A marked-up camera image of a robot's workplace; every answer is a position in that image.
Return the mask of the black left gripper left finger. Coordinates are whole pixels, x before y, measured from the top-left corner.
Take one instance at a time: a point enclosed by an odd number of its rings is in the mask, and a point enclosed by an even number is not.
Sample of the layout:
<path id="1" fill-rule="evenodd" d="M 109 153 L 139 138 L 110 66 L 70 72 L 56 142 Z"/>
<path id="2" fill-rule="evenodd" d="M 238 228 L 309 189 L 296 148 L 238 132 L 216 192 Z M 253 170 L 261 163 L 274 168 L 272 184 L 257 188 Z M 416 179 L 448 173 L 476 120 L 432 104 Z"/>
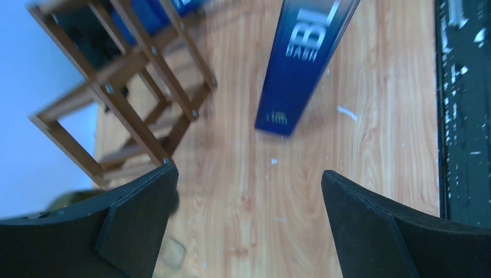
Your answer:
<path id="1" fill-rule="evenodd" d="M 2 277 L 151 277 L 179 172 L 160 166 L 36 218 L 1 221 Z"/>

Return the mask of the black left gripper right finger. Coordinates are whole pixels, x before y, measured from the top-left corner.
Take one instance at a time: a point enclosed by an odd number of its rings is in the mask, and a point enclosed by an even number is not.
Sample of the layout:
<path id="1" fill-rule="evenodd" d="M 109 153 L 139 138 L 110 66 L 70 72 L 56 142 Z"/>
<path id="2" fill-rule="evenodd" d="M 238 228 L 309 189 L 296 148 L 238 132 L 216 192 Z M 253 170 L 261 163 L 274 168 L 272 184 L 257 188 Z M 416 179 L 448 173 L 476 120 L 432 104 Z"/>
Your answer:
<path id="1" fill-rule="evenodd" d="M 343 277 L 489 277 L 490 230 L 415 210 L 323 172 Z"/>

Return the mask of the blue label clear bottle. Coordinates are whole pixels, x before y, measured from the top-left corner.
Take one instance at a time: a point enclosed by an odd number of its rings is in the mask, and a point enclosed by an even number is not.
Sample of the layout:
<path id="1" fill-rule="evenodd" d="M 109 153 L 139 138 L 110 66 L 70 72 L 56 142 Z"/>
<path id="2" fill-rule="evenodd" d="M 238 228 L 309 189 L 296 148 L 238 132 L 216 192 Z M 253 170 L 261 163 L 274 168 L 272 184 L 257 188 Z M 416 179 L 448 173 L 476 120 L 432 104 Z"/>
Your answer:
<path id="1" fill-rule="evenodd" d="M 358 1 L 283 1 L 258 105 L 257 130 L 295 130 Z"/>

